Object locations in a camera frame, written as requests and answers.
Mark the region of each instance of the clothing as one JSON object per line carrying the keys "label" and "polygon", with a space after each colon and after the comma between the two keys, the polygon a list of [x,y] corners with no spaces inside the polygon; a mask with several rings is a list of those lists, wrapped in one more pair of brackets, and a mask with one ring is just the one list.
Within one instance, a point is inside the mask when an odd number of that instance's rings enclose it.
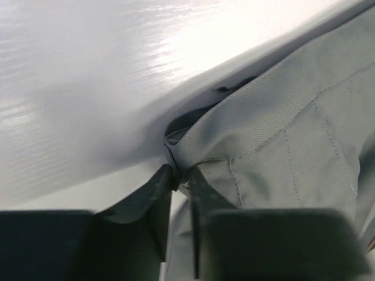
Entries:
{"label": "clothing", "polygon": [[[238,208],[335,208],[361,234],[375,203],[374,108],[370,8],[214,107],[177,119],[165,145],[182,176],[197,166]],[[167,280],[191,280],[176,255],[191,239],[188,204],[178,216]]]}

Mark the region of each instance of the glossy white surface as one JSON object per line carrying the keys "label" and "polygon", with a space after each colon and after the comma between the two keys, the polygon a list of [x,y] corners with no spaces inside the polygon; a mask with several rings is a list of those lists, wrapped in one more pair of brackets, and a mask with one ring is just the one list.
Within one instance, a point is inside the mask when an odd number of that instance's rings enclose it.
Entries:
{"label": "glossy white surface", "polygon": [[357,2],[0,0],[0,207],[120,200],[198,93]]}

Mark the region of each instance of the seam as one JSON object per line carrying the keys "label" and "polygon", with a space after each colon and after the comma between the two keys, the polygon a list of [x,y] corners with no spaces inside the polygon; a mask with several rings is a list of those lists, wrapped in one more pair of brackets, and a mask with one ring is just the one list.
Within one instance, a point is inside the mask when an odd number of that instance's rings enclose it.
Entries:
{"label": "seam", "polygon": [[221,161],[221,160],[227,160],[227,159],[232,159],[232,160],[240,160],[248,155],[252,155],[253,153],[257,152],[258,150],[260,150],[263,146],[265,146],[268,142],[270,142],[271,140],[273,140],[274,138],[276,138],[282,131],[284,131],[285,129],[287,129],[293,122],[294,120],[297,119],[297,117],[299,117],[304,111],[306,111],[306,109],[312,105],[320,96],[321,94],[323,94],[324,92],[336,87],[338,84],[340,83],[343,83],[345,82],[346,80],[348,80],[349,78],[353,77],[355,74],[357,73],[360,73],[362,71],[366,71],[368,70],[370,67],[372,67],[373,65],[375,65],[375,61],[368,64],[367,66],[361,68],[361,69],[358,69],[357,71],[355,71],[352,75],[346,77],[345,79],[341,80],[341,81],[338,81],[335,85],[332,85],[326,89],[324,89],[323,91],[319,92],[317,94],[317,96],[311,101],[309,102],[299,113],[297,113],[297,115],[290,121],[290,123],[288,123],[286,126],[284,126],[282,129],[280,129],[277,133],[275,133],[275,135],[269,137],[267,140],[265,140],[263,143],[261,143],[260,145],[258,145],[254,150],[246,153],[245,155],[242,155],[242,156],[237,156],[237,157],[232,157],[232,158],[229,158],[229,157],[219,157],[219,158],[208,158],[208,159],[203,159],[202,161],[200,161],[200,163],[203,163],[203,162],[207,162],[207,161]]}
{"label": "seam", "polygon": [[331,144],[332,144],[332,146],[333,146],[333,150],[335,151],[337,158],[338,158],[339,161],[340,161],[340,164],[341,164],[341,166],[342,166],[342,169],[344,170],[344,173],[345,173],[346,178],[347,178],[347,180],[348,180],[348,182],[349,182],[349,184],[350,184],[350,187],[352,188],[352,190],[353,190],[355,196],[357,196],[357,193],[356,193],[356,191],[354,190],[353,185],[352,185],[352,182],[350,181],[350,179],[349,179],[349,175],[347,174],[347,171],[346,171],[346,169],[345,169],[344,163],[343,163],[342,160],[341,160],[341,157],[340,157],[340,154],[339,154],[338,148],[336,147],[336,145],[335,145],[335,143],[333,142],[333,139],[332,139],[332,137],[331,137],[331,135],[330,135],[330,133],[329,133],[329,129],[328,129],[327,123],[326,123],[326,121],[324,121],[323,116],[322,116],[322,114],[321,114],[321,112],[320,112],[320,110],[319,110],[319,108],[318,108],[318,105],[317,105],[316,103],[314,103],[314,106],[315,106],[315,108],[316,108],[316,111],[319,113],[319,115],[320,115],[320,117],[321,117],[321,120],[323,121],[324,127],[326,127],[326,132],[327,132],[327,134],[328,134],[328,138],[329,138],[329,140],[330,140],[330,142],[331,142]]}
{"label": "seam", "polygon": [[357,149],[356,145],[356,136],[354,134],[354,110],[353,110],[353,76],[350,76],[350,113],[351,113],[351,127],[352,127],[352,134],[353,134],[353,142],[354,142],[354,147]]}
{"label": "seam", "polygon": [[229,171],[230,171],[230,174],[234,180],[234,184],[236,185],[236,190],[237,190],[237,195],[238,195],[238,199],[240,199],[240,207],[241,209],[244,208],[244,203],[242,202],[242,198],[241,198],[241,194],[240,194],[240,188],[238,187],[238,182],[237,182],[237,179],[236,179],[236,175],[234,174],[234,171],[232,169],[232,160],[231,159],[228,159],[228,165],[229,165]]}
{"label": "seam", "polygon": [[293,180],[294,192],[295,192],[295,195],[297,196],[297,200],[298,200],[299,206],[302,207],[302,204],[301,204],[301,201],[300,201],[299,195],[298,195],[297,185],[295,183],[295,175],[294,175],[294,171],[293,171],[292,156],[291,156],[291,147],[290,147],[290,144],[289,144],[288,135],[287,135],[286,131],[284,131],[284,135],[285,135],[285,140],[287,141],[289,166],[291,168],[291,173],[292,173],[292,180]]}

